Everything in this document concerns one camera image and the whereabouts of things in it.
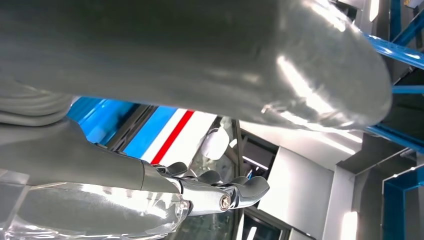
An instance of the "clear plastic cover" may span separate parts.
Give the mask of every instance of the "clear plastic cover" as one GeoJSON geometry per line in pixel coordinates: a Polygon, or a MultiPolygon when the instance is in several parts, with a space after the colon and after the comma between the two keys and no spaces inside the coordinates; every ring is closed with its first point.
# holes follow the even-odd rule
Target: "clear plastic cover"
{"type": "Polygon", "coordinates": [[[0,239],[161,239],[188,211],[180,194],[66,182],[26,186],[0,178],[0,239]]]}

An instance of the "robotic arm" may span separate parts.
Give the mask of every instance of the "robotic arm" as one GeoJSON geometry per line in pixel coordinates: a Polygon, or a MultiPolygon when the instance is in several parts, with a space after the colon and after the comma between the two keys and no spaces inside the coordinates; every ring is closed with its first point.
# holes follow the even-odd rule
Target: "robotic arm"
{"type": "Polygon", "coordinates": [[[2,0],[0,239],[157,239],[269,189],[91,144],[74,95],[334,131],[381,121],[389,79],[326,0],[2,0]]]}

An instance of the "red stripe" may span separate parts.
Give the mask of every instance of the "red stripe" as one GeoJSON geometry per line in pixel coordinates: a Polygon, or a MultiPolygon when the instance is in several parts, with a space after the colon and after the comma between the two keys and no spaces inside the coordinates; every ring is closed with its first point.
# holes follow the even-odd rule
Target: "red stripe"
{"type": "Polygon", "coordinates": [[[187,110],[184,115],[182,116],[181,120],[179,120],[178,124],[175,126],[175,128],[172,130],[169,137],[166,139],[163,146],[160,148],[160,150],[156,153],[156,156],[154,156],[153,160],[151,161],[151,164],[159,164],[162,160],[162,158],[165,156],[165,154],[170,149],[172,143],[174,143],[177,136],[181,133],[184,126],[187,124],[189,119],[192,117],[194,111],[187,110]]]}

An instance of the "white wall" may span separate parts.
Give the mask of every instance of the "white wall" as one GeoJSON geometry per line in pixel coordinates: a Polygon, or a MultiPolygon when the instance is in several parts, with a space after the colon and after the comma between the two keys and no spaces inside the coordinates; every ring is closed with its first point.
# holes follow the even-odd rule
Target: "white wall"
{"type": "Polygon", "coordinates": [[[354,187],[355,175],[336,166],[322,239],[340,240],[343,217],[352,211],[354,187]]]}
{"type": "Polygon", "coordinates": [[[285,129],[240,121],[240,127],[258,137],[289,149],[333,170],[362,148],[362,132],[322,133],[285,129]]]}
{"type": "Polygon", "coordinates": [[[270,190],[258,209],[320,240],[333,175],[315,162],[280,147],[268,178],[270,190]]]}

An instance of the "white panel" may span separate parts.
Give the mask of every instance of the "white panel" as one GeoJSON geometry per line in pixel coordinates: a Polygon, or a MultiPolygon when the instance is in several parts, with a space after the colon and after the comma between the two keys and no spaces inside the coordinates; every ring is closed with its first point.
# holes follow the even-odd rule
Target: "white panel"
{"type": "Polygon", "coordinates": [[[169,166],[175,162],[183,162],[189,166],[216,117],[215,114],[195,111],[160,164],[169,166]]]}
{"type": "Polygon", "coordinates": [[[240,127],[330,170],[334,170],[338,162],[346,160],[362,147],[363,133],[360,131],[342,134],[308,132],[244,121],[240,121],[240,127]]]}
{"type": "Polygon", "coordinates": [[[336,166],[322,239],[340,240],[343,217],[352,211],[354,187],[355,175],[336,166]]]}
{"type": "Polygon", "coordinates": [[[322,239],[332,181],[332,171],[280,147],[258,209],[322,239]]]}
{"type": "Polygon", "coordinates": [[[175,129],[177,124],[183,118],[184,114],[187,112],[187,109],[178,108],[174,114],[171,116],[169,121],[165,124],[159,134],[156,136],[154,141],[150,144],[146,152],[141,156],[141,159],[151,163],[155,158],[156,154],[164,145],[165,141],[168,139],[172,131],[175,129]]]}
{"type": "Polygon", "coordinates": [[[288,237],[288,240],[311,240],[311,238],[303,235],[302,233],[292,229],[290,231],[290,235],[288,237]]]}

